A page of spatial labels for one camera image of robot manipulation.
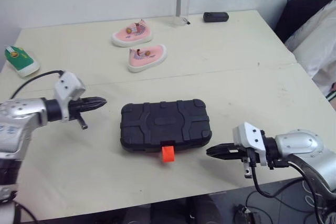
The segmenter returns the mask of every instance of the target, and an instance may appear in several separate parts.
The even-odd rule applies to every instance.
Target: table surface
[[[293,55],[256,11],[229,14],[227,23],[203,24],[195,15],[191,25],[178,28],[165,18],[149,19],[155,39],[147,45],[164,43],[169,56],[137,74],[127,71],[128,49],[109,42],[129,20],[24,29],[16,45],[35,53],[40,72],[73,71],[87,85],[85,96],[101,96],[108,103],[83,114],[89,125],[85,131],[77,122],[54,122],[33,133],[17,200],[39,219],[49,219],[250,186],[240,161],[205,153],[232,142],[232,128],[245,121],[268,136],[309,129],[336,151],[335,111]],[[1,101],[23,81],[6,64]],[[19,97],[51,98],[55,81],[36,81]],[[125,104],[194,98],[207,105],[213,131],[208,145],[177,153],[169,164],[162,164],[159,154],[122,149]],[[260,183],[298,176],[291,168],[265,167],[257,175]]]

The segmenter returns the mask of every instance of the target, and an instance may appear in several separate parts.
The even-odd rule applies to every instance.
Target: black chair
[[[274,32],[283,43],[332,0],[287,0]]]

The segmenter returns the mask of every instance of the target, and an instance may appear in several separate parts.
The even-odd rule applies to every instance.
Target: pink shoe
[[[128,69],[131,72],[140,72],[150,67],[159,65],[167,57],[167,49],[164,45],[146,47],[142,49],[130,49],[130,62]]]
[[[133,23],[112,35],[112,42],[120,47],[132,47],[153,39],[152,31],[144,20]]]

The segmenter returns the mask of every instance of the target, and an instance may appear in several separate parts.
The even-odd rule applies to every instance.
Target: black tool case
[[[176,151],[206,145],[212,136],[203,101],[127,104],[121,110],[123,148],[131,152]]]

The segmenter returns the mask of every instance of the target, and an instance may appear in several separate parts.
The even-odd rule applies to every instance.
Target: white pillow
[[[327,95],[336,82],[336,0],[312,16],[285,45]]]

